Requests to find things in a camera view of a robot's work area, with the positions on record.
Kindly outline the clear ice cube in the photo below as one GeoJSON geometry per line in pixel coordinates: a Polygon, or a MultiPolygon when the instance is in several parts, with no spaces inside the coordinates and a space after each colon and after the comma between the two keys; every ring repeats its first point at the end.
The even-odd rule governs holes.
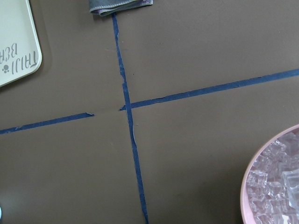
{"type": "Polygon", "coordinates": [[[282,177],[289,197],[289,204],[299,209],[299,170],[284,171],[282,177]]]}

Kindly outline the pink bowl of ice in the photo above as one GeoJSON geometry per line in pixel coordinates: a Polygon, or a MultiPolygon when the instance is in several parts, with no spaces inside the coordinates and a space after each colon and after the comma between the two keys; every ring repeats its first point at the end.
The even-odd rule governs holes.
{"type": "Polygon", "coordinates": [[[289,204],[282,172],[299,169],[299,126],[266,142],[245,171],[240,194],[245,224],[297,224],[299,210],[289,204]]]}

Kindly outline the grey folded cloth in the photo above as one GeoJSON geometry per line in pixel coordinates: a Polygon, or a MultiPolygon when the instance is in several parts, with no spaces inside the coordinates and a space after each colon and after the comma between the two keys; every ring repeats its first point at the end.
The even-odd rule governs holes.
{"type": "Polygon", "coordinates": [[[115,12],[151,5],[153,0],[89,0],[89,11],[103,17],[115,12]]]}

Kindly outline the cream bear tray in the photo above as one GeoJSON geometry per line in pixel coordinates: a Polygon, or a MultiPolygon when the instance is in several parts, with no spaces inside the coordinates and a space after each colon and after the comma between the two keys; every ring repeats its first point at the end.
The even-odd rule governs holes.
{"type": "Polygon", "coordinates": [[[36,72],[42,52],[28,0],[0,2],[0,85],[36,72]]]}

